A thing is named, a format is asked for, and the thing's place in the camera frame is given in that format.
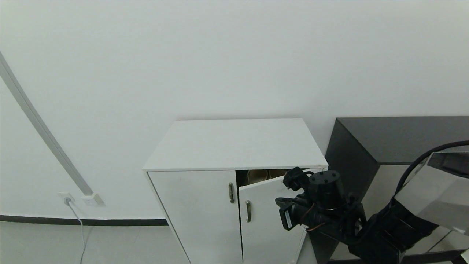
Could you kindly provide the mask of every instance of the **label sticker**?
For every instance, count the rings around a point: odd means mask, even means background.
[[[292,228],[292,221],[290,220],[290,213],[285,211],[285,218],[287,219],[288,228]]]

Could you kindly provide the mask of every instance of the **metal door handle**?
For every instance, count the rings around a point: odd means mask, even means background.
[[[230,203],[235,203],[235,197],[233,195],[233,183],[228,183],[228,194],[230,196]]]
[[[251,221],[251,202],[249,200],[246,201],[246,210],[248,212],[248,216],[246,217],[246,222]]]

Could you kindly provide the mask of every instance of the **wall socket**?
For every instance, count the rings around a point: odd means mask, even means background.
[[[83,196],[83,202],[88,206],[104,206],[103,199],[97,193],[93,193],[92,195]]]
[[[75,199],[73,199],[73,197],[70,193],[58,192],[57,195],[62,199],[62,202],[65,201],[65,198],[70,198],[70,200],[72,200],[72,202],[75,202]]]

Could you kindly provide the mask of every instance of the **cabinet top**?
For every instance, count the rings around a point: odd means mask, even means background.
[[[300,118],[176,121],[144,171],[323,168],[327,162]]]

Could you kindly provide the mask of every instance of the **floor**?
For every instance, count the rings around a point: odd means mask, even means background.
[[[85,226],[84,231],[83,264],[188,264],[167,226]],[[80,226],[0,222],[1,264],[79,264],[82,249]],[[298,264],[314,259],[305,240]]]

